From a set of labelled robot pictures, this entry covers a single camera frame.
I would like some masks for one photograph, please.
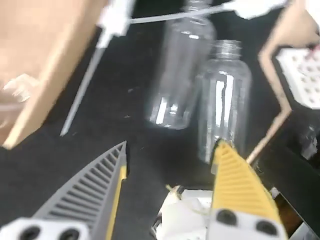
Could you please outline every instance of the black table surface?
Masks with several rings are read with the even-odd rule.
[[[134,17],[176,13],[182,5],[181,0],[139,0]],[[257,59],[279,12],[274,10],[252,20],[241,19],[233,12],[210,16],[218,39],[242,42],[242,60],[252,71],[247,153],[265,135],[280,110]],[[113,38],[69,133],[60,137],[95,38],[44,125],[13,150],[0,149],[0,225],[32,216],[74,174],[125,140],[130,175],[121,189],[114,240],[152,239],[149,229],[168,193],[165,184],[212,184],[208,165],[197,159],[197,114],[190,127],[180,131],[154,128],[144,120],[143,106],[163,31],[163,22],[137,24],[126,36]]]

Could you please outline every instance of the cardboard flap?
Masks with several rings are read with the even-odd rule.
[[[11,33],[0,34],[0,53],[11,62],[2,64],[4,58],[0,57],[0,76],[6,79],[22,72],[40,81],[4,141],[5,148],[13,148],[42,125],[77,66],[105,3],[106,0],[1,1],[0,6],[11,11],[7,19],[13,23],[9,26],[16,29],[7,27]]]
[[[261,49],[258,56],[259,63],[280,104],[281,112],[273,120],[265,137],[258,143],[246,159],[248,163],[253,162],[292,111],[276,69],[272,63],[273,54],[279,46],[283,45],[304,48],[308,44],[319,43],[320,37],[316,33],[317,28],[317,23],[306,11],[305,0],[293,0],[280,14],[269,38]]]

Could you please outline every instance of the black surface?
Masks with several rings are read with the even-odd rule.
[[[140,0],[134,15],[174,13],[181,6],[182,1]],[[279,111],[257,60],[278,14],[279,10],[253,20],[241,19],[233,12],[210,17],[219,39],[242,41],[242,59],[252,71],[247,153]],[[165,184],[210,186],[210,170],[196,157],[195,117],[182,131],[151,128],[144,121],[143,105],[153,80],[163,26],[161,22],[133,25],[127,36],[111,41],[65,137],[59,133],[94,44],[43,127],[13,150],[0,149],[0,225],[31,216],[81,168],[124,140],[130,147],[130,175],[121,189],[114,240],[152,239],[149,229],[168,193]]]

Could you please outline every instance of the white plastic part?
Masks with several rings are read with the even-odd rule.
[[[276,59],[294,99],[301,105],[320,109],[320,52],[306,59],[309,49],[284,48]]]
[[[313,17],[320,28],[320,1],[319,0],[305,0],[305,9]]]
[[[221,209],[215,209],[210,216],[210,224],[207,231],[207,240],[286,240],[287,234],[284,227],[272,220],[243,212],[234,212],[236,226],[227,225],[217,221],[217,214]],[[268,235],[257,231],[257,223],[266,221],[272,223],[277,235]]]
[[[287,0],[232,0],[224,3],[224,8],[249,20],[266,15],[273,9],[282,8],[286,2]]]
[[[78,232],[78,238],[61,238],[63,234]],[[77,221],[49,221],[33,218],[18,218],[13,222],[4,225],[0,229],[0,240],[59,240],[59,239],[77,239],[90,240],[89,229],[83,222]]]
[[[97,25],[102,33],[96,48],[106,48],[112,36],[125,36],[130,25],[131,13],[136,0],[111,0],[100,14]]]
[[[205,240],[206,219],[197,198],[187,198],[162,208],[161,235],[163,240]]]

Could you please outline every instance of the bottle neck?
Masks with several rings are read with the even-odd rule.
[[[185,0],[184,10],[187,12],[199,11],[206,9],[212,3],[213,0]]]
[[[213,43],[217,59],[239,59],[241,42],[236,40],[217,40]]]

